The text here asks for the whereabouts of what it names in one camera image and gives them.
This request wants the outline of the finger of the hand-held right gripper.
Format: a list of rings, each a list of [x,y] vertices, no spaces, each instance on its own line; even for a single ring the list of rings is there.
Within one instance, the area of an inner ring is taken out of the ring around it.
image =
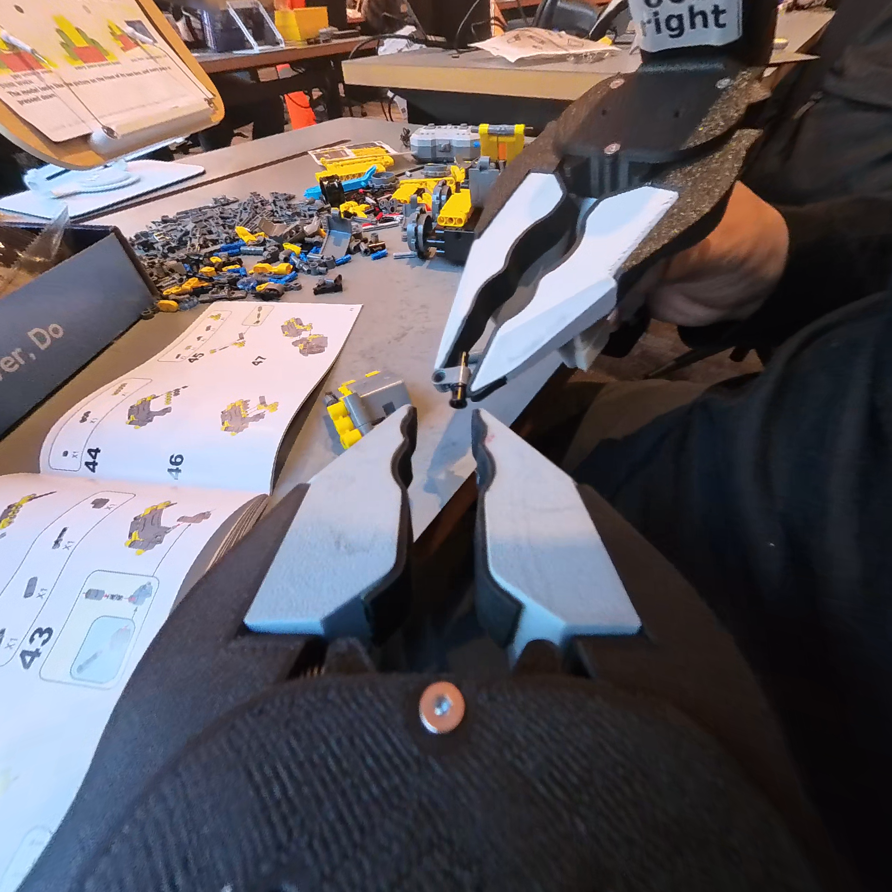
[[[619,268],[677,202],[673,189],[642,185],[597,202],[574,250],[544,274],[531,301],[495,330],[468,397],[510,379],[604,318],[617,303]]]
[[[581,203],[554,174],[529,173],[469,251],[433,367],[448,376],[493,322],[519,312],[568,252]]]

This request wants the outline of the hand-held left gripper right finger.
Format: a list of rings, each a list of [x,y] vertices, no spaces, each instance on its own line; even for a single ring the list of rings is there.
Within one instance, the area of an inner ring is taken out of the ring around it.
[[[641,619],[573,479],[483,409],[473,412],[475,609],[506,650],[625,637]]]

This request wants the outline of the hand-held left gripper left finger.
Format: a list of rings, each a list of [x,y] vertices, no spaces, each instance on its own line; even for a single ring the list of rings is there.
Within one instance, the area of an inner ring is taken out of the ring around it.
[[[398,408],[316,474],[244,623],[253,632],[389,638],[410,605],[408,486],[417,409]]]

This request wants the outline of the grey connector with black pin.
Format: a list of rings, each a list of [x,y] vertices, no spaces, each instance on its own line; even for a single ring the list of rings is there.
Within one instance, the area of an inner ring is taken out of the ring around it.
[[[481,351],[464,351],[456,365],[439,367],[432,373],[434,388],[450,396],[449,405],[453,409],[466,407],[468,386],[482,358]]]

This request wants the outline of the person's right forearm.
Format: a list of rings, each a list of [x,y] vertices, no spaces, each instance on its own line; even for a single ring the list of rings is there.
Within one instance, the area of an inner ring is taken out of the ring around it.
[[[775,89],[744,182],[787,222],[780,283],[751,318],[792,327],[890,287],[891,3],[839,2]]]

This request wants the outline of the person's right hand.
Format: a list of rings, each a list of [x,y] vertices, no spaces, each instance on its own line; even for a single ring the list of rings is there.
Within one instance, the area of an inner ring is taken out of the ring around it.
[[[677,327],[746,319],[780,282],[789,244],[780,212],[737,182],[717,227],[689,249],[658,262],[627,297],[646,306],[652,318]]]

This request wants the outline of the yellow black brick vehicle model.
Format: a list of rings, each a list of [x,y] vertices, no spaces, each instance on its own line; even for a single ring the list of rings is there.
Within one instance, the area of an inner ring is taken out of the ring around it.
[[[392,199],[403,213],[406,251],[466,263],[485,199],[507,164],[479,158],[468,165],[426,168],[436,176],[406,177]]]

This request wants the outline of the white paper sheet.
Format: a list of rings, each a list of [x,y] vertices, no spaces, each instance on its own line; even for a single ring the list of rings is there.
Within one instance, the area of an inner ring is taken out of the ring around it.
[[[552,62],[598,62],[629,52],[608,38],[590,40],[563,31],[544,28],[519,28],[469,46],[515,66]]]

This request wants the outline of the grey yellow brick subassembly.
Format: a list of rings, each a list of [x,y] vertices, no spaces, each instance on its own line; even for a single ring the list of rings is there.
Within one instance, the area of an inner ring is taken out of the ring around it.
[[[329,428],[345,452],[411,399],[399,375],[373,371],[326,392],[323,402]]]

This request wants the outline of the yellow blue beam assembly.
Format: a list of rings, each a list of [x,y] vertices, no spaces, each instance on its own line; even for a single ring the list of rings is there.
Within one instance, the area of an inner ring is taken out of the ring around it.
[[[326,167],[318,165],[317,184],[305,190],[305,200],[340,208],[351,194],[370,187],[374,176],[388,174],[394,166],[394,152],[386,144],[373,141],[349,146],[355,159]]]

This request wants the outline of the orange cone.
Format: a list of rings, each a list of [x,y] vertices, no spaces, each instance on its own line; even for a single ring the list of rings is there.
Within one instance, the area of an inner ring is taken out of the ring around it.
[[[282,63],[276,66],[279,79],[293,79],[303,76],[306,71],[295,68],[290,63]],[[313,88],[306,91],[296,91],[284,94],[284,108],[292,130],[303,129],[317,124],[315,111],[312,107]]]

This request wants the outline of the pile of loose building bricks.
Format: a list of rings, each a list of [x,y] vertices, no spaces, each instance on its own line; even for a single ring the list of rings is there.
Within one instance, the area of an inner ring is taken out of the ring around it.
[[[341,274],[350,252],[322,257],[329,206],[297,195],[253,192],[163,215],[129,242],[158,291],[143,313],[175,314],[214,302],[280,301],[309,277]]]

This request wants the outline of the dark grey cardboard box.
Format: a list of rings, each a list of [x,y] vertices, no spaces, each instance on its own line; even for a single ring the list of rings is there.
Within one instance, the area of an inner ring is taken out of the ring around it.
[[[1,434],[153,306],[158,291],[114,226],[76,225],[70,255],[1,301]]]

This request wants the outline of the clear plastic bag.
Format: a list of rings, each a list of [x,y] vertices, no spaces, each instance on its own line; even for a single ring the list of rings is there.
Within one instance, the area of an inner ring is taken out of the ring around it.
[[[4,222],[1,225],[1,297],[5,298],[72,256],[67,242],[67,206],[37,230]]]

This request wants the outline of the instruction sheet display stand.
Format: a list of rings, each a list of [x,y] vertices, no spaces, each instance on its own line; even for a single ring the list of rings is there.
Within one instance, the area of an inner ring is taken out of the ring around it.
[[[224,117],[153,2],[3,1],[1,32],[2,144],[44,162],[2,212],[86,217],[203,173],[144,158]]]

